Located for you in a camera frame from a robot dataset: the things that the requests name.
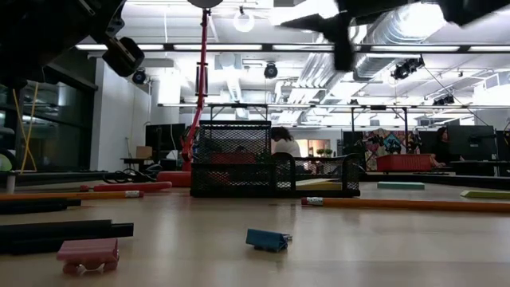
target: teal block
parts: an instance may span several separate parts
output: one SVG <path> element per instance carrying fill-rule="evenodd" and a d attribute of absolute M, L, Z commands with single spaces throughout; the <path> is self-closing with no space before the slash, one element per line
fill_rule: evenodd
<path fill-rule="evenodd" d="M 403 189 L 403 190 L 425 190 L 423 183 L 392 183 L 392 182 L 378 182 L 377 188 L 380 189 Z"/>

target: speaker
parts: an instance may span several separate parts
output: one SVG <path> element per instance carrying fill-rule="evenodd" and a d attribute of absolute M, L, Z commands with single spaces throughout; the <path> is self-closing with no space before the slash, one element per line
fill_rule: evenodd
<path fill-rule="evenodd" d="M 278 69 L 274 63 L 268 63 L 264 70 L 264 77 L 266 79 L 274 79 L 278 76 Z"/>
<path fill-rule="evenodd" d="M 131 79 L 133 80 L 133 83 L 137 85 L 143 85 L 147 83 L 147 74 L 145 73 L 145 69 L 141 68 L 136 70 Z"/>

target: spotlight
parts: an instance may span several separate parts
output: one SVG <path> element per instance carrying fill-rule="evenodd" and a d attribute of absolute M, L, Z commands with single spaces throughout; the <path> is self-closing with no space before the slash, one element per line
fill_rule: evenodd
<path fill-rule="evenodd" d="M 446 105 L 446 104 L 455 104 L 455 98 L 452 94 L 448 94 L 446 96 L 441 96 L 434 99 L 432 105 Z"/>
<path fill-rule="evenodd" d="M 396 64 L 395 67 L 395 71 L 391 73 L 391 76 L 395 80 L 404 80 L 418 69 L 425 67 L 425 62 L 423 61 L 423 57 L 419 59 L 407 59 L 402 63 Z"/>
<path fill-rule="evenodd" d="M 145 68 L 140 68 L 136 70 L 136 72 L 133 74 L 133 77 L 131 78 L 133 83 L 137 85 L 143 85 L 147 83 L 147 74 L 145 73 Z"/>
<path fill-rule="evenodd" d="M 266 79 L 274 79 L 278 76 L 278 69 L 274 63 L 268 63 L 264 70 L 264 77 Z"/>

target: woman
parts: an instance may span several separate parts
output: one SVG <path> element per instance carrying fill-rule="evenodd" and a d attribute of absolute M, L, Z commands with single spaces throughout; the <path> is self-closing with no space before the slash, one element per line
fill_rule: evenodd
<path fill-rule="evenodd" d="M 286 152 L 292 157 L 301 157 L 300 146 L 287 128 L 271 128 L 271 139 L 276 142 L 274 152 Z"/>
<path fill-rule="evenodd" d="M 436 145 L 433 147 L 431 156 L 433 167 L 447 167 L 453 161 L 464 161 L 462 156 L 451 154 L 449 151 L 448 129 L 439 128 L 436 134 Z"/>

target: red base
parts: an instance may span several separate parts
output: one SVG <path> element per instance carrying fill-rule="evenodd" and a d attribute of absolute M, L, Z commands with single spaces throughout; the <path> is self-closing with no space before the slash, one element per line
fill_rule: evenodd
<path fill-rule="evenodd" d="M 161 171 L 158 182 L 172 182 L 173 187 L 191 187 L 191 172 L 189 171 Z"/>

